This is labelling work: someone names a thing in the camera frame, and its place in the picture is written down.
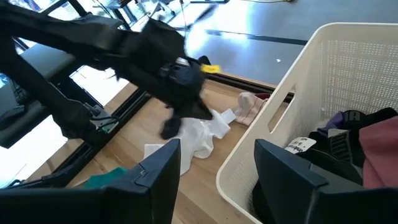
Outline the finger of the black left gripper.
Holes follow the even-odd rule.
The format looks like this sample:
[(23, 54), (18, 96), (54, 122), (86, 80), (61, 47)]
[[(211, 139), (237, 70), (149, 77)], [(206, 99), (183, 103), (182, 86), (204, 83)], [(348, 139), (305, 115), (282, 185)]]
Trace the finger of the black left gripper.
[(182, 118), (180, 116), (172, 116), (163, 123), (160, 137), (164, 140), (175, 137), (182, 125)]
[(201, 98), (188, 103), (183, 109), (184, 118), (212, 120), (213, 115)]

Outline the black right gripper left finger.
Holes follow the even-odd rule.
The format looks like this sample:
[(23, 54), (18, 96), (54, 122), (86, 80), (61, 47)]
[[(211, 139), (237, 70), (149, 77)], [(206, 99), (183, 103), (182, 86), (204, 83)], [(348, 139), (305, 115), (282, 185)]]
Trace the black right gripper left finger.
[(180, 141), (173, 139), (105, 187), (108, 223), (169, 224), (180, 180)]

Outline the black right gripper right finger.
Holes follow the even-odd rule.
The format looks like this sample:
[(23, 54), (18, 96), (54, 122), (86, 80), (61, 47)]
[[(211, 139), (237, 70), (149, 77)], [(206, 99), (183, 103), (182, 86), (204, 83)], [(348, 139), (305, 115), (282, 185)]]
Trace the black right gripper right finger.
[(328, 184), (311, 163), (264, 139), (254, 141), (254, 159), (263, 194), (276, 223), (304, 224), (313, 194)]

